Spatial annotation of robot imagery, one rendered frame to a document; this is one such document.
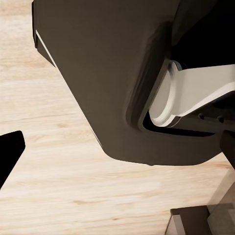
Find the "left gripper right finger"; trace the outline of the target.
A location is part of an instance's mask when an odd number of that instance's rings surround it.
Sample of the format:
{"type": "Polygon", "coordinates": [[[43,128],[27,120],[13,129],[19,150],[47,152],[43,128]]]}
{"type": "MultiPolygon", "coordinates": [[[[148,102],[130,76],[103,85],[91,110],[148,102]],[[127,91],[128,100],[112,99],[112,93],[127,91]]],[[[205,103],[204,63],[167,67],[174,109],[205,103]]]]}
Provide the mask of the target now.
{"type": "Polygon", "coordinates": [[[235,169],[235,132],[224,130],[220,139],[219,147],[235,169]]]}

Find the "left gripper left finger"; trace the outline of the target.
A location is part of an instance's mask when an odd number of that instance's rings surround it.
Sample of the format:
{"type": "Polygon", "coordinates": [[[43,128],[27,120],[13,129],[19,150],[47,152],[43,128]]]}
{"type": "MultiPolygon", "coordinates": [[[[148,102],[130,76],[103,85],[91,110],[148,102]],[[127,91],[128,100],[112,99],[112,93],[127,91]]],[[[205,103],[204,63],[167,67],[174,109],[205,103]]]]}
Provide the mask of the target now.
{"type": "Polygon", "coordinates": [[[0,136],[0,189],[25,150],[21,130],[0,136]]]}

